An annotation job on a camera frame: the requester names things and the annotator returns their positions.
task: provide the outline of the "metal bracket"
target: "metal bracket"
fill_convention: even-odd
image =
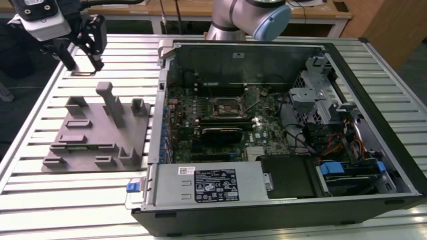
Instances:
[[[269,175],[269,173],[263,174],[263,179],[264,179],[264,184],[265,184],[265,190],[267,190],[267,192],[269,192],[275,189],[273,183],[272,183],[272,176]]]
[[[172,39],[161,39],[158,41],[157,47],[157,55],[160,59],[166,59],[173,53],[173,40]]]

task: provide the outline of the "floor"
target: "floor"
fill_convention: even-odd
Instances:
[[[114,34],[132,33],[132,34],[152,34],[150,24],[128,21],[124,25],[122,22],[108,22],[108,32]],[[201,34],[209,27],[209,23],[201,22],[196,24],[185,24],[183,32],[185,34]],[[169,23],[169,34],[177,34],[177,26]],[[42,87],[46,84],[53,70],[57,65],[57,61],[52,59],[49,55],[40,54],[34,49],[29,52],[29,58],[34,64],[34,72],[30,76],[21,79],[12,79],[4,72],[0,71],[0,82],[10,88],[10,92],[14,95],[13,102],[0,101],[0,160],[8,150],[14,136],[21,128],[21,125],[26,119],[26,116],[32,110],[32,107],[37,101],[38,95],[42,91]],[[405,64],[397,69],[397,74],[405,81],[417,97],[427,104],[427,43],[421,43],[407,60]]]

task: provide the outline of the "sticker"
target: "sticker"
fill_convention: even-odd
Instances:
[[[193,171],[193,191],[199,204],[239,201],[236,170]]]
[[[148,14],[148,11],[129,11],[130,14]]]
[[[235,53],[232,53],[232,58],[233,59],[244,59],[245,53],[244,52],[235,52]]]
[[[195,166],[180,166],[177,168],[177,175],[193,175],[195,174]]]

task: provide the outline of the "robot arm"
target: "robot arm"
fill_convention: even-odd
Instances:
[[[84,10],[104,4],[138,4],[144,0],[9,0],[16,16],[8,25],[26,31],[42,52],[62,61],[69,71],[76,62],[66,50],[73,43],[85,53],[93,72],[102,69],[101,54],[106,46],[105,18],[86,15]]]
[[[208,40],[272,41],[285,29],[291,9],[285,0],[215,0]]]

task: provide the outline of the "barcode sticker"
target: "barcode sticker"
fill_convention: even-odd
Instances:
[[[195,166],[180,166],[177,168],[177,175],[193,175],[196,167]]]

